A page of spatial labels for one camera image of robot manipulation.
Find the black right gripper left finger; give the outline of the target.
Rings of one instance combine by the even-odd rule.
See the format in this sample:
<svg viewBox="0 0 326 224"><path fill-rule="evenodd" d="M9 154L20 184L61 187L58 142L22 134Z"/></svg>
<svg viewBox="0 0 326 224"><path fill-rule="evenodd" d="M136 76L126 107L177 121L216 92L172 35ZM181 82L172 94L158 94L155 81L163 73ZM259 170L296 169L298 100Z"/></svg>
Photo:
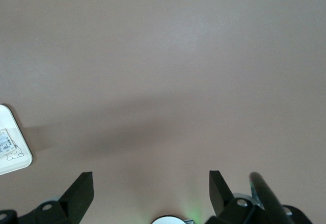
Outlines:
<svg viewBox="0 0 326 224"><path fill-rule="evenodd" d="M40 204L19 223L80 223L94 199L92 172L81 173L57 201Z"/></svg>

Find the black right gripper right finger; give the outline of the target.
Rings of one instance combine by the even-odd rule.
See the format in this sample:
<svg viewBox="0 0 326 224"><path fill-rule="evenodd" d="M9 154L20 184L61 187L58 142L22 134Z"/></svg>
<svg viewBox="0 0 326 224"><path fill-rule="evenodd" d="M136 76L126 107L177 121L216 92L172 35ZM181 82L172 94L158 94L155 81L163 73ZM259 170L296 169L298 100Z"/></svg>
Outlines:
<svg viewBox="0 0 326 224"><path fill-rule="evenodd" d="M243 197L235 197L220 171L209 172L209 197L215 212L207 223L250 223L254 204Z"/></svg>

